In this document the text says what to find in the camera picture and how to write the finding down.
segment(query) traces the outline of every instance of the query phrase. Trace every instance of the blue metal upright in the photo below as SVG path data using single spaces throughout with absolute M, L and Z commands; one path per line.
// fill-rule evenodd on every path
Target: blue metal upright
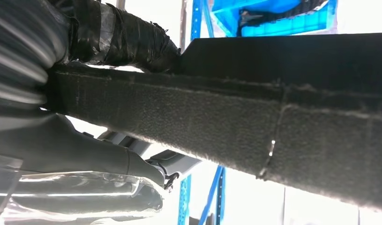
M 181 181 L 180 188 L 179 217 L 177 225 L 188 225 L 189 199 L 191 196 L 191 175 Z
M 217 206 L 216 206 L 216 225 L 220 225 L 224 219 L 225 210 L 225 167 L 218 166 L 216 175 L 214 175 L 213 182 L 210 187 L 209 196 L 207 197 L 206 206 L 203 209 L 199 225 L 206 223 L 211 204 L 213 202 L 214 193 L 217 191 Z

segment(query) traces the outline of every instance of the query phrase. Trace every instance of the taped bundle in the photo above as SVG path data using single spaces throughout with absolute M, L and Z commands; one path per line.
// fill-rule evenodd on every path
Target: taped bundle
M 164 72 L 179 60 L 180 49 L 156 23 L 94 0 L 50 2 L 71 18 L 70 61 Z

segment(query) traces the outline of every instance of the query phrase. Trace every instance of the black electrical tape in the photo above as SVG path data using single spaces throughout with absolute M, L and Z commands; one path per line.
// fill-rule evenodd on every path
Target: black electrical tape
M 170 70 L 180 58 L 166 31 L 155 23 L 149 23 L 126 11 L 107 4 L 112 12 L 112 38 L 102 36 L 101 14 L 106 6 L 94 0 L 50 0 L 62 13 L 72 18 L 69 60 L 82 63 L 134 66 L 149 72 Z
M 180 57 L 180 50 L 157 24 L 109 5 L 115 13 L 115 30 L 104 64 L 131 65 L 150 72 L 170 69 Z
M 94 0 L 74 0 L 73 33 L 69 60 L 89 62 L 100 51 L 101 11 Z

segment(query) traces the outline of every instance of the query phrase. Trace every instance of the blue plastic bin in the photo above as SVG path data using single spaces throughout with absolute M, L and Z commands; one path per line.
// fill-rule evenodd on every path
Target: blue plastic bin
M 297 6 L 299 2 L 300 0 L 215 0 L 212 13 L 227 37 L 235 37 L 241 9 L 282 13 Z M 264 23 L 258 27 L 244 27 L 242 36 L 292 35 L 328 29 L 333 24 L 336 6 L 337 0 L 329 0 L 325 7 L 310 15 Z

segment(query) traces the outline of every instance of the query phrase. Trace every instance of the plastic wrap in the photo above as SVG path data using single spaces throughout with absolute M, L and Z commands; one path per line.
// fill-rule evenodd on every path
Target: plastic wrap
M 23 175 L 0 225 L 104 225 L 156 215 L 164 190 L 147 178 L 104 172 Z M 0 190 L 0 196 L 6 191 Z
M 156 23 L 94 0 L 50 2 L 72 18 L 71 61 L 164 72 L 179 60 L 180 49 Z
M 0 156 L 0 216 L 21 178 L 19 173 L 21 165 L 22 160 L 20 159 Z

